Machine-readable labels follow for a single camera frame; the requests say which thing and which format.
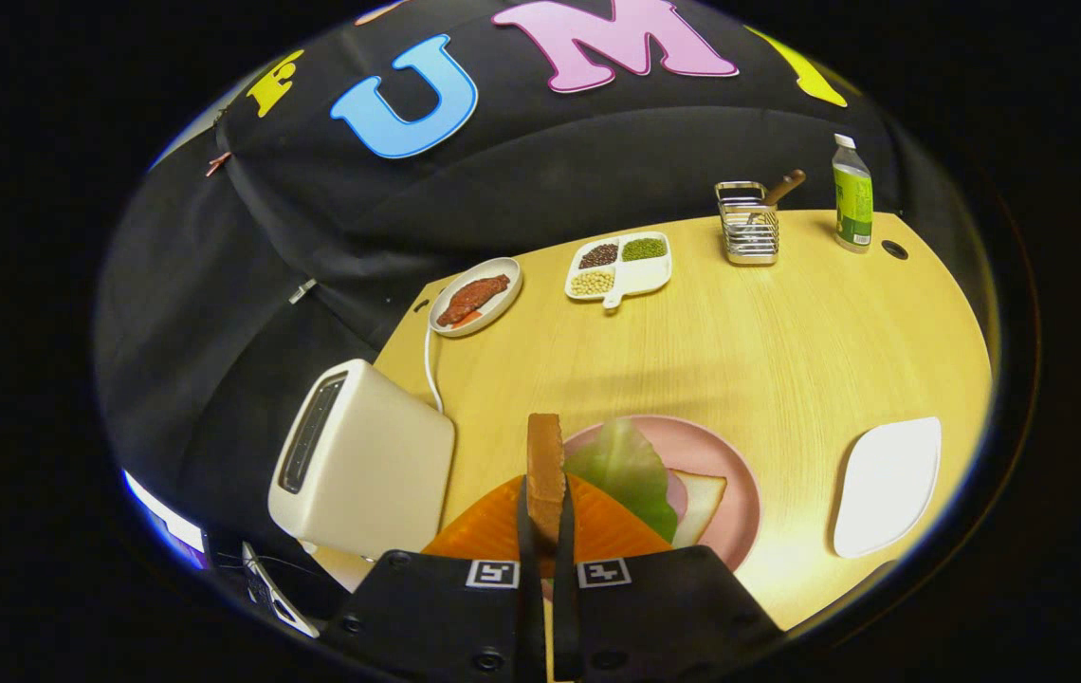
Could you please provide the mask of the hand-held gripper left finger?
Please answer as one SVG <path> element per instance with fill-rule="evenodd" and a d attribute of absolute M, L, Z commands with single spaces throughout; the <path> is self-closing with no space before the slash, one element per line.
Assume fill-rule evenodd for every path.
<path fill-rule="evenodd" d="M 544 680 L 540 564 L 516 488 L 515 561 L 392 550 L 322 631 L 359 680 Z"/>

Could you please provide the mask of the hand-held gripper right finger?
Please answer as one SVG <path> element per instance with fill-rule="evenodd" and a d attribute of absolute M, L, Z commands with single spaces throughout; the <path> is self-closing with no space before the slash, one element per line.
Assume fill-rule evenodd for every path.
<path fill-rule="evenodd" d="M 579 562 L 566 477 L 553 567 L 557 680 L 728 680 L 747 674 L 786 632 L 704 545 Z"/>

